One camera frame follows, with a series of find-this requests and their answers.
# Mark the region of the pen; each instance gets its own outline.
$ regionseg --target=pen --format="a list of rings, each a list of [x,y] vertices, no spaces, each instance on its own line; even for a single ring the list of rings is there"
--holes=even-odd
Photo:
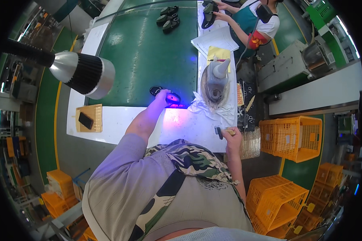
[[[224,62],[226,59],[218,59],[217,61]]]

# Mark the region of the metal pot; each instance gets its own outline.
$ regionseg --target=metal pot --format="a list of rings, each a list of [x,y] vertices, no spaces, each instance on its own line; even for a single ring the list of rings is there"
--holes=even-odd
[[[314,76],[322,76],[330,70],[327,55],[317,40],[303,50],[302,58],[307,69]]]

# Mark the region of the red armband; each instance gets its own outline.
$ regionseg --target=red armband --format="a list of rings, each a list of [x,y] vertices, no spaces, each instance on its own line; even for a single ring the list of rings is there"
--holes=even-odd
[[[268,41],[265,39],[265,37],[263,35],[261,35],[261,33],[259,33],[257,30],[255,31],[255,33],[252,35],[251,40],[249,41],[248,44],[248,48],[251,49],[257,49],[261,44],[265,44]]]

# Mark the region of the gray shirt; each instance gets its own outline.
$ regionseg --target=gray shirt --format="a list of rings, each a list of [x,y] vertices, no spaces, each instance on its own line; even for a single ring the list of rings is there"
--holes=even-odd
[[[125,135],[86,184],[82,209],[96,238],[128,240],[141,211],[175,167],[166,153],[142,158],[144,140]],[[233,188],[216,180],[186,176],[183,185],[144,240],[187,228],[236,228],[252,232]]]

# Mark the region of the hand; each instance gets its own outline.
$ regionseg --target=hand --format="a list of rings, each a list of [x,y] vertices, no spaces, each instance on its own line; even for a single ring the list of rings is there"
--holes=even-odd
[[[225,13],[213,12],[213,14],[216,15],[216,20],[222,20],[225,22],[229,22],[232,20],[232,18]]]
[[[227,147],[225,150],[228,158],[230,161],[231,159],[240,159],[240,145],[243,136],[237,127],[229,127],[228,129],[235,132],[235,135],[231,136],[226,130],[221,130],[223,137],[227,140]]]
[[[169,89],[163,89],[158,94],[155,95],[155,101],[158,101],[158,103],[161,106],[167,107],[169,104],[166,102],[166,95],[170,93],[171,91]]]
[[[219,10],[227,10],[230,7],[228,4],[223,2],[216,2]]]

